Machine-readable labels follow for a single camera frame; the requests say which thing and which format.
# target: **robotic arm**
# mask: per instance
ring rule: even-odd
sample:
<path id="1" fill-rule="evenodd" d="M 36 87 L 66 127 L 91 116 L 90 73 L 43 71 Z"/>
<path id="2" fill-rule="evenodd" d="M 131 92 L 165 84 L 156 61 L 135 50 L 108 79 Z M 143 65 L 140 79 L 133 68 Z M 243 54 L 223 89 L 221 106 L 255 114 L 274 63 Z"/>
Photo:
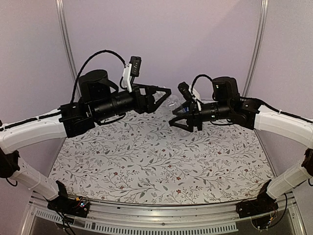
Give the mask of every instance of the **robotic arm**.
<path id="1" fill-rule="evenodd" d="M 134 84 L 139 76 L 140 57 L 131 57 L 125 66 L 121 87 L 108 79 L 105 70 L 93 70 L 78 79 L 82 97 L 78 102 L 62 105 L 49 113 L 11 124 L 0 124 L 0 178 L 10 178 L 41 194 L 48 208 L 60 213 L 87 217 L 87 199 L 70 199 L 65 186 L 32 168 L 19 156 L 17 149 L 45 140 L 75 137 L 98 125 L 121 120 L 126 112 L 152 113 L 171 94 L 171 90 Z M 154 94 L 164 95 L 155 100 Z"/>
<path id="2" fill-rule="evenodd" d="M 192 94 L 194 83 L 191 89 L 185 82 L 180 83 L 179 91 L 186 102 L 173 111 L 176 117 L 169 124 L 193 132 L 195 126 L 199 131 L 202 130 L 205 121 L 227 119 L 229 124 L 273 132 L 305 145 L 308 149 L 304 162 L 299 162 L 282 175 L 266 182 L 257 199 L 237 204 L 240 217 L 278 209 L 278 197 L 313 176 L 313 121 L 276 110 L 259 99 L 240 97 L 235 78 L 209 79 L 213 84 L 213 99 L 216 102 L 203 104 Z"/>

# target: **white wall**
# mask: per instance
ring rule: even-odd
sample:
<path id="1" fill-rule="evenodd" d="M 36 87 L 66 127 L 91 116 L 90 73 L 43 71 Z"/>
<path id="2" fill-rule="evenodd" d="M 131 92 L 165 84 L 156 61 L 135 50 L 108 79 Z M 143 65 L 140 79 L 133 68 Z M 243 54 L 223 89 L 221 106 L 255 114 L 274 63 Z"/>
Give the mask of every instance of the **white wall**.
<path id="1" fill-rule="evenodd" d="M 199 73 L 235 76 L 242 90 L 252 57 L 261 1 L 120 0 L 64 1 L 77 69 L 94 52 L 111 49 L 127 62 L 142 57 L 136 83 L 166 86 L 178 93 L 182 81 Z M 106 69 L 118 82 L 123 67 L 112 55 L 87 66 Z M 197 89 L 211 98 L 212 85 Z"/>
<path id="2" fill-rule="evenodd" d="M 55 1 L 1 1 L 0 119 L 14 122 L 68 103 L 72 78 L 59 29 Z M 60 140 L 20 150 L 48 174 Z M 0 234 L 17 234 L 30 191 L 0 180 Z"/>
<path id="3" fill-rule="evenodd" d="M 269 1 L 268 18 L 249 96 L 273 107 L 313 118 L 313 1 Z M 277 173 L 304 159 L 306 148 L 262 133 Z M 313 234 L 313 188 L 294 191 L 308 234 Z"/>

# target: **table surface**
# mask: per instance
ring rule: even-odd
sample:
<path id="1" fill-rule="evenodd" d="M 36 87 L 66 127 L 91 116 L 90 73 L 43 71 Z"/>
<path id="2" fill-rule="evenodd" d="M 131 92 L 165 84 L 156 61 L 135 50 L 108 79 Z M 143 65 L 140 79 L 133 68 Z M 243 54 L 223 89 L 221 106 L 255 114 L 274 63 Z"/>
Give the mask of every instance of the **table surface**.
<path id="1" fill-rule="evenodd" d="M 273 177 L 254 131 L 207 122 L 178 132 L 165 108 L 66 139 L 50 178 L 68 193 L 141 204 L 202 204 L 255 197 Z"/>

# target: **ventilation grille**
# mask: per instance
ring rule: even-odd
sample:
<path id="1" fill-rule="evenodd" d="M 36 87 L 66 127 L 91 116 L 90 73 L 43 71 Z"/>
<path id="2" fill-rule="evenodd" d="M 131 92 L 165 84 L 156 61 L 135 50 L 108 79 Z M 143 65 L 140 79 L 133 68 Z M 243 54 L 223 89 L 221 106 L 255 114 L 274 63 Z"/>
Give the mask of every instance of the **ventilation grille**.
<path id="1" fill-rule="evenodd" d="M 62 223 L 61 217 L 52 211 L 37 208 L 36 216 L 56 223 Z M 198 228 L 141 229 L 86 221 L 82 227 L 74 227 L 109 235 L 218 235 L 238 231 L 235 222 Z"/>

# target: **floral tablecloth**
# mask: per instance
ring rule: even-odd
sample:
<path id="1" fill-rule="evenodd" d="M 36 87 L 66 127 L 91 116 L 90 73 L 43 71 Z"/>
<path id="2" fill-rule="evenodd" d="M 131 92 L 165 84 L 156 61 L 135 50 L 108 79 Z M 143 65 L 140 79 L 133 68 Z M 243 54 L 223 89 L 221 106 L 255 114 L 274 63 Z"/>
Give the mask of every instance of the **floral tablecloth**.
<path id="1" fill-rule="evenodd" d="M 181 138 L 168 115 L 130 112 L 66 139 L 50 178 L 70 194 L 144 204 L 202 204 L 255 197 L 273 177 L 253 131 L 204 123 Z"/>

